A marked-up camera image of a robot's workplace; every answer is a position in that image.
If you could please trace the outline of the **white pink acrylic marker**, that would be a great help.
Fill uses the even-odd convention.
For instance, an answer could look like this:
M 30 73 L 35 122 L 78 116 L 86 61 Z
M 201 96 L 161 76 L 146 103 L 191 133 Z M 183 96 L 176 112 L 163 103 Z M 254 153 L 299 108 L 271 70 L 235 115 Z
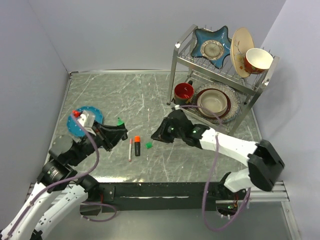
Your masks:
M 132 155 L 133 155 L 133 139 L 130 138 L 129 140 L 129 154 L 128 154 L 128 161 L 132 162 Z

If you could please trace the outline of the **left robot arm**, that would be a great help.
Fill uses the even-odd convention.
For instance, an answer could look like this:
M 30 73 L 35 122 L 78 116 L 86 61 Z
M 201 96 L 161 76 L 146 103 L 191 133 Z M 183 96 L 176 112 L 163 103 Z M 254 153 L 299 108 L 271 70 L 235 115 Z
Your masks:
M 120 140 L 128 138 L 125 124 L 117 126 L 93 123 L 80 141 L 68 135 L 54 140 L 49 161 L 43 166 L 33 190 L 12 222 L 0 232 L 2 240 L 43 240 L 73 207 L 100 196 L 98 181 L 73 168 L 99 148 L 111 151 Z

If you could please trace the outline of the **black green highlighter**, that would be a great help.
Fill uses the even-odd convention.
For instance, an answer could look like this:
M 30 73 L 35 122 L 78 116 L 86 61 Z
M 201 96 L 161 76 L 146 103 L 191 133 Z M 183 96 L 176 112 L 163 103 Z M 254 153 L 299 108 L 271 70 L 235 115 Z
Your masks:
M 117 118 L 117 126 L 119 128 L 125 128 L 125 123 L 120 117 Z

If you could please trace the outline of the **black orange highlighter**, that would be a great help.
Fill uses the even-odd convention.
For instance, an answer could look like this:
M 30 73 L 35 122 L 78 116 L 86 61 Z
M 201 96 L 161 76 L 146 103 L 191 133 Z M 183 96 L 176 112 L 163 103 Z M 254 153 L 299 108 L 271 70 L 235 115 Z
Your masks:
M 141 155 L 141 138 L 138 135 L 134 137 L 134 154 L 136 157 Z

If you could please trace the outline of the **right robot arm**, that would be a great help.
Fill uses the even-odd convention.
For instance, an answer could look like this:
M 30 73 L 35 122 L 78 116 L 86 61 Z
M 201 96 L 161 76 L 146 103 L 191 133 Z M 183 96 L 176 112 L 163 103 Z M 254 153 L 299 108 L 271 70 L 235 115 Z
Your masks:
M 165 117 L 151 139 L 163 143 L 181 139 L 190 147 L 214 151 L 245 165 L 244 170 L 227 173 L 221 181 L 232 193 L 251 187 L 270 192 L 285 168 L 285 163 L 269 141 L 242 140 L 204 124 L 193 124 L 181 109 Z

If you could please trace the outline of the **green pen cap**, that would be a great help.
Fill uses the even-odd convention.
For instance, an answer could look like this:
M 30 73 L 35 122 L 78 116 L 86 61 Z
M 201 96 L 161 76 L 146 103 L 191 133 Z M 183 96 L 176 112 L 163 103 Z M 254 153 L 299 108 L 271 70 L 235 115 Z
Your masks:
M 153 146 L 153 144 L 151 142 L 147 142 L 145 146 L 147 149 L 150 149 Z

